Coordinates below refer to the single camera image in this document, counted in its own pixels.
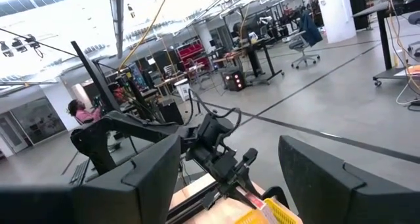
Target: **wooden table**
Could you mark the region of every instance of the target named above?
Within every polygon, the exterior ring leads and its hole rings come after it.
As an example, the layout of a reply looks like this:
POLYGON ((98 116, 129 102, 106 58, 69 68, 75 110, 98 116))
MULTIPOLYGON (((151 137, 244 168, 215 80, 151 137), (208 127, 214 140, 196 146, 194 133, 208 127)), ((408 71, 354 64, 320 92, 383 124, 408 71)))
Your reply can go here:
MULTIPOLYGON (((191 197, 195 193, 199 192, 201 189, 204 189, 207 185, 210 185, 214 179, 206 174, 200 179, 194 181, 191 185, 183 188, 182 190, 174 193, 172 196, 170 208, 174 208, 176 205, 184 202, 187 198, 191 197)), ((254 184, 256 190, 260 193, 263 193, 264 190, 258 185, 254 184)), ((195 215, 193 218, 188 220, 186 224, 225 224, 225 223, 235 223, 237 219, 249 212, 251 208, 242 204, 237 200, 231 198, 220 198, 216 201, 216 204, 209 210, 203 210, 199 214, 195 215)))

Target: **floor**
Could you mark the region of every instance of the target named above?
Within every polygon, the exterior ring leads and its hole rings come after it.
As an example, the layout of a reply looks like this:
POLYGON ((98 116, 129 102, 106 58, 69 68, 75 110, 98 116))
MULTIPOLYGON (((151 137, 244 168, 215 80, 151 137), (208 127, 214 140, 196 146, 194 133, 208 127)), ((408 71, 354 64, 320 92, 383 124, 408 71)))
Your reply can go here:
MULTIPOLYGON (((418 26, 403 18, 400 22, 405 44, 420 40, 418 26)), ((284 70, 285 76, 274 77, 270 85, 230 92, 215 74, 203 83, 204 90, 198 90, 210 110, 223 114, 232 107, 241 108, 241 126, 226 144, 240 156, 250 147, 259 151, 251 165, 251 178, 262 188, 286 187, 277 151, 279 136, 290 135, 368 172, 420 190, 420 135, 411 130, 420 114, 395 103, 406 82, 383 80, 381 87, 373 85, 372 76, 385 66, 379 29, 375 24, 372 27, 340 43, 329 44, 325 37, 309 50, 319 54, 321 61, 315 66, 302 65, 300 70, 290 67, 299 53, 284 44, 273 46, 269 53, 274 69, 284 70)), ((270 74, 264 53, 259 56, 270 74)), ((406 91, 401 100, 414 98, 414 93, 406 91)), ((185 118, 191 113, 189 102, 180 103, 179 108, 185 118)), ((193 123, 199 123, 202 116, 194 115, 193 123)), ((233 122, 237 117, 235 113, 229 116, 233 122)), ((65 183, 85 159, 76 154, 67 135, 57 137, 1 162, 0 183, 65 183)), ((188 173, 200 171, 193 162, 186 168, 188 173)))

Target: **person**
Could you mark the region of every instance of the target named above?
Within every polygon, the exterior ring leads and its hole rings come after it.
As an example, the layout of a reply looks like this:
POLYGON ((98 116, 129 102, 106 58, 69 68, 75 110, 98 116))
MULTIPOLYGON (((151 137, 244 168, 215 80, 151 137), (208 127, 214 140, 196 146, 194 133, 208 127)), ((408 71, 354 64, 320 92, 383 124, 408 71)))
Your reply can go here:
POLYGON ((88 112, 85 104, 76 99, 68 104, 68 111, 80 124, 96 122, 100 119, 100 108, 95 108, 93 112, 88 112))

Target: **workbench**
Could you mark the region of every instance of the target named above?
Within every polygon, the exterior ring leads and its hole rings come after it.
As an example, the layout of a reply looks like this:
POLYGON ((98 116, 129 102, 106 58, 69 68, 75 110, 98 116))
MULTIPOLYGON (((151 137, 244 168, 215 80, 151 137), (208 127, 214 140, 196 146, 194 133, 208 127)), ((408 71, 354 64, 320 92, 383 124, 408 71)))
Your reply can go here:
MULTIPOLYGON (((172 196, 170 209, 174 208, 176 205, 184 202, 195 193, 204 189, 207 185, 210 185, 215 180, 209 175, 206 174, 198 180, 194 181, 192 184, 184 187, 180 191, 174 193, 172 196)), ((264 192, 260 186, 256 185, 255 189, 261 194, 264 192)), ((225 224, 225 223, 235 223, 240 217, 251 211, 251 208, 237 200, 231 198, 219 198, 216 201, 216 204, 208 211, 203 210, 200 213, 196 214, 194 217, 190 218, 185 224, 225 224)))
MULTIPOLYGON (((401 68, 401 69, 392 68, 391 55, 390 55, 390 49, 389 49, 389 43, 388 43, 388 35, 387 35, 387 27, 385 25, 385 19, 389 17, 389 13, 387 13, 388 8, 389 8, 389 2, 387 1, 383 3, 379 3, 378 5, 374 5, 370 8, 367 8, 364 11, 361 11, 353 15, 353 17, 360 17, 360 16, 367 16, 375 12, 377 13, 379 32, 381 34, 382 52, 383 52, 383 58, 385 61, 385 71, 380 74, 377 74, 376 76, 373 76, 373 80, 375 81, 375 86, 380 86, 382 84, 382 82, 379 81, 379 79, 407 79, 407 76, 395 76, 395 74, 401 72, 402 70, 404 70, 404 68, 401 68)), ((402 9, 403 14, 413 12, 413 11, 420 11, 420 0, 405 0, 404 7, 402 9)))

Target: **black metal pole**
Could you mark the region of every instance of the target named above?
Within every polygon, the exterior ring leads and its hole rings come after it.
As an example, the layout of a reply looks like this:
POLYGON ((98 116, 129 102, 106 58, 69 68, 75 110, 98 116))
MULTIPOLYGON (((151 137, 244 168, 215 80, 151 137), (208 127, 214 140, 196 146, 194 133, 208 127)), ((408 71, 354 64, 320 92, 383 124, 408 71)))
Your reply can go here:
POLYGON ((377 16, 378 16, 379 33, 381 34, 382 52, 383 52, 383 58, 385 61, 385 69, 390 70, 392 69, 392 63, 391 63, 391 55, 389 51, 387 28, 385 26, 385 18, 387 16, 385 14, 385 11, 379 11, 377 13, 377 16))
POLYGON ((232 42, 232 46, 234 45, 234 40, 232 39, 232 34, 230 34, 230 29, 229 29, 229 26, 228 26, 228 24, 226 23, 226 17, 225 16, 223 16, 223 22, 224 22, 224 25, 226 26, 226 29, 228 30, 228 33, 229 33, 229 39, 230 39, 230 41, 232 42))

